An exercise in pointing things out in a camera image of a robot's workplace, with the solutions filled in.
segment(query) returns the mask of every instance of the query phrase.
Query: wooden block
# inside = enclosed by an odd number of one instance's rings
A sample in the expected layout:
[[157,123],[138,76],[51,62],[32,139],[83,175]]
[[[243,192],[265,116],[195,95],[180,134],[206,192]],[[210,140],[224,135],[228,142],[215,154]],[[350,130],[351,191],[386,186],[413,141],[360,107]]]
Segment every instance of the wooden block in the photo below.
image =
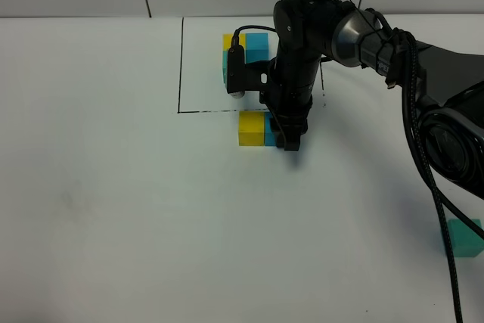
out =
[[[481,227],[479,219],[473,219],[473,222]],[[450,219],[447,221],[447,225],[455,257],[476,257],[484,250],[482,238],[460,219]]]
[[239,113],[239,145],[241,147],[264,146],[264,112],[241,111]]
[[268,61],[269,39],[267,33],[247,33],[246,64]]
[[272,114],[270,111],[266,111],[264,113],[264,145],[266,147],[275,147],[275,135],[271,130],[271,119],[272,119]]
[[[224,34],[223,36],[223,51],[228,51],[231,47],[231,44],[232,44],[232,36],[233,34]],[[241,33],[239,34],[239,45],[241,45],[242,47],[246,48],[247,46],[247,41],[246,41],[246,34],[245,33]]]

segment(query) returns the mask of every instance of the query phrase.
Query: black cable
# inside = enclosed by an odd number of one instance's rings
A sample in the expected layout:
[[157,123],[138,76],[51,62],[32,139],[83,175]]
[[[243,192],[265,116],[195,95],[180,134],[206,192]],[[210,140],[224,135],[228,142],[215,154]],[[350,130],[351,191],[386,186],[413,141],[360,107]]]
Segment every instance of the black cable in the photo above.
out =
[[390,37],[393,34],[392,27],[386,21],[386,18],[379,11],[375,11],[373,8],[368,8],[366,11],[372,13],[380,21],[381,26],[385,34]]
[[243,30],[268,30],[269,32],[275,32],[275,28],[271,28],[270,26],[242,26],[241,28],[235,30],[234,35],[232,36],[232,45],[239,44],[239,34]]
[[[414,134],[411,131],[411,121],[410,121],[410,102],[411,96],[409,95],[410,89],[405,92],[405,85],[402,90],[402,115],[403,115],[403,127],[405,130],[405,137],[407,138],[408,147],[410,148],[410,153],[414,159],[415,166],[423,179],[427,187],[431,188],[430,180],[424,170],[424,165],[422,164],[420,158],[418,157],[417,146],[414,143]],[[468,228],[470,228],[475,234],[484,240],[484,230],[480,228],[472,219],[467,217],[461,210],[459,210],[440,190],[439,196],[442,204],[447,207],[447,209],[454,214],[458,219],[460,219]]]
[[405,74],[405,81],[403,82],[402,86],[402,108],[404,111],[403,118],[404,124],[406,124],[405,134],[407,135],[408,145],[411,149],[412,157],[414,158],[415,164],[419,169],[420,174],[423,176],[423,180],[428,182],[427,185],[432,192],[433,200],[436,205],[437,216],[439,217],[439,224],[444,239],[448,269],[450,271],[455,318],[457,323],[462,323],[463,320],[461,311],[461,300],[459,296],[457,269],[455,267],[454,252],[452,251],[452,243],[448,231],[447,221],[445,218],[445,211],[442,205],[442,193],[437,188],[437,184],[435,182],[435,179],[433,178],[433,174],[430,170],[430,165],[427,160],[427,155],[425,154],[424,146],[418,132],[416,105],[418,68],[417,41],[409,32],[405,33],[405,38],[407,39],[409,45],[409,50],[406,52],[407,70]]

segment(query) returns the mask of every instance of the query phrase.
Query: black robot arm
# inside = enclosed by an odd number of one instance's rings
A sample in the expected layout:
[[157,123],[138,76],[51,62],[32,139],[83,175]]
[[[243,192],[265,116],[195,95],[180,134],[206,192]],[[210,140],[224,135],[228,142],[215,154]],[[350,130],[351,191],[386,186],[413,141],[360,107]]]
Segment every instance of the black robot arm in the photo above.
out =
[[[457,322],[462,322],[458,279],[443,206],[484,239],[484,231],[437,188],[430,165],[484,199],[484,56],[457,54],[392,29],[382,14],[340,0],[281,0],[274,9],[278,53],[245,64],[234,34],[228,53],[227,92],[258,91],[274,117],[276,145],[299,150],[308,128],[312,86],[322,56],[347,67],[371,67],[389,89],[402,87],[405,137],[432,192],[451,273]],[[261,75],[267,75],[267,83]]]

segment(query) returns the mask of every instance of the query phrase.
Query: block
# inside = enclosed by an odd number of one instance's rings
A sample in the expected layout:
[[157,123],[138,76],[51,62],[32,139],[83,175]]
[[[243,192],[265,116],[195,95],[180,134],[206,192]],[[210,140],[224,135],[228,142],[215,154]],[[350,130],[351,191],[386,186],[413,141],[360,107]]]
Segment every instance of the block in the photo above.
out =
[[271,130],[272,114],[267,111],[264,113],[264,145],[266,147],[275,147],[275,135]]
[[239,113],[239,145],[241,147],[264,146],[264,121],[262,111],[241,111]]
[[257,61],[268,61],[269,38],[267,33],[247,33],[245,61],[247,64]]
[[[224,34],[223,36],[223,51],[228,51],[232,44],[232,36],[233,34]],[[244,48],[247,48],[247,35],[245,33],[239,34],[239,45]]]
[[[473,222],[482,227],[479,219]],[[460,219],[450,219],[447,225],[455,257],[476,257],[484,250],[484,241]]]

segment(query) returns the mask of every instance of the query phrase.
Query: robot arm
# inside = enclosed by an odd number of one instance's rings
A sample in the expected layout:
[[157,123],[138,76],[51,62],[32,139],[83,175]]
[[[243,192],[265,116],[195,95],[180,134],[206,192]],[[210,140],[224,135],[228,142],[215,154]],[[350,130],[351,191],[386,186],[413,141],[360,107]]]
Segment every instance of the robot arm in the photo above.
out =
[[[389,88],[403,86],[408,43],[372,9],[362,11],[340,0],[281,0],[274,22],[279,43],[271,61],[246,65],[234,37],[227,92],[260,93],[275,119],[279,148],[299,149],[321,56],[347,67],[371,67],[386,77]],[[484,56],[422,42],[417,50],[415,101],[427,158],[437,172],[484,199]]]

